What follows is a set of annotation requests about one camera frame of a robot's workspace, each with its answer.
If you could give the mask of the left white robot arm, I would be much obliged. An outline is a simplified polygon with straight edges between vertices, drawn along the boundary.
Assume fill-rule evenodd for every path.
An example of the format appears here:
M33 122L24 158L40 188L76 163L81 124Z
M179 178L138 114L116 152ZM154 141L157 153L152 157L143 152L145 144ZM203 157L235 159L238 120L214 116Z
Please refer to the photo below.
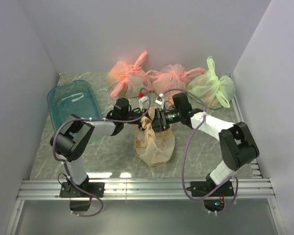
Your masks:
M148 114L149 106L132 108L126 98L117 99L112 110L103 119L81 118L70 115L50 140L52 154L64 164L67 182L72 192L83 197L91 192L89 177L84 169L82 154L91 136L115 136L124 124L141 125L141 118Z

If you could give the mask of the teal plastic tray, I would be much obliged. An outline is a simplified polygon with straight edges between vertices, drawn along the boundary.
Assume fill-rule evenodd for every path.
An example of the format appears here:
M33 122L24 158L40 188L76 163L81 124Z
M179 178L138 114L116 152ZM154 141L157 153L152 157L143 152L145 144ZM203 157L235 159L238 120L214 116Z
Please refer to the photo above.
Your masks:
M102 118L93 89L85 80L76 80L53 88L47 95L47 103L54 131L71 114L80 118Z

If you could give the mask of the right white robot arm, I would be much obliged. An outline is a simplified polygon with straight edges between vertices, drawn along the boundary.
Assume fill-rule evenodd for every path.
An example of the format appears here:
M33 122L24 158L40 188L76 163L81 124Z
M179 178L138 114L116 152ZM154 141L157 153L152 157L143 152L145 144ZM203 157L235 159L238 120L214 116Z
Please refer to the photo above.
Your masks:
M204 195L218 195L235 173L259 156L258 146L244 122L231 123L193 108L185 93L173 96L174 108L166 111L156 108L151 126L154 132L163 132L171 124L182 123L194 130L214 137L220 143L221 163L207 175L203 183Z

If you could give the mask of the orange printed plastic bag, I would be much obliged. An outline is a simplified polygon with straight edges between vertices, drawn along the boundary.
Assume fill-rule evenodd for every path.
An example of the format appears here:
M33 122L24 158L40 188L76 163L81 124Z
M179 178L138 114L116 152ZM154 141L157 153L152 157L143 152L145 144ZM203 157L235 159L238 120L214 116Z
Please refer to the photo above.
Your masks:
M148 166L165 165L171 158L175 147L175 136L171 129L155 132L151 126L155 116L153 105L148 111L148 117L143 117L142 130L133 129L134 149L137 156Z

